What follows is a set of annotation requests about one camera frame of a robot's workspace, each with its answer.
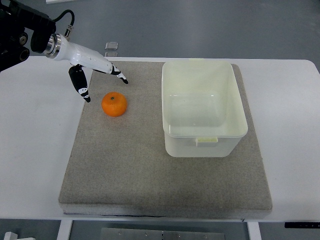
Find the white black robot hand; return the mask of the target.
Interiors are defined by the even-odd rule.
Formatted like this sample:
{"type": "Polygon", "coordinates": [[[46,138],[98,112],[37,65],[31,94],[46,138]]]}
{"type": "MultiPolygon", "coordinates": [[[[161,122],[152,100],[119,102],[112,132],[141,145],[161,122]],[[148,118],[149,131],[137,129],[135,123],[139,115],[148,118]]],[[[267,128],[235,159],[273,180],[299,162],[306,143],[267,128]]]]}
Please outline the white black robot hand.
{"type": "Polygon", "coordinates": [[[68,74],[73,87],[88,103],[91,101],[91,98],[83,67],[103,74],[117,76],[125,84],[128,83],[124,74],[100,53],[69,42],[63,35],[51,35],[44,53],[54,61],[68,61],[71,64],[68,74]]]}

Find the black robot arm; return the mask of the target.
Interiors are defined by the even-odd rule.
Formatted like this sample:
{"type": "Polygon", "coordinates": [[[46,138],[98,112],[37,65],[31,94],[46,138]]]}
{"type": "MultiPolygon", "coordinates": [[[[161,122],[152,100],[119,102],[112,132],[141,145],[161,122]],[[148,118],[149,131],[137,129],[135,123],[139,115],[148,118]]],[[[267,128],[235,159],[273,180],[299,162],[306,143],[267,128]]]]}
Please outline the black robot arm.
{"type": "Polygon", "coordinates": [[[0,4],[0,70],[7,70],[28,59],[30,52],[53,55],[58,52],[56,22],[66,14],[71,21],[65,31],[67,38],[75,22],[74,12],[64,10],[57,18],[51,19],[45,13],[9,0],[0,4]]]}

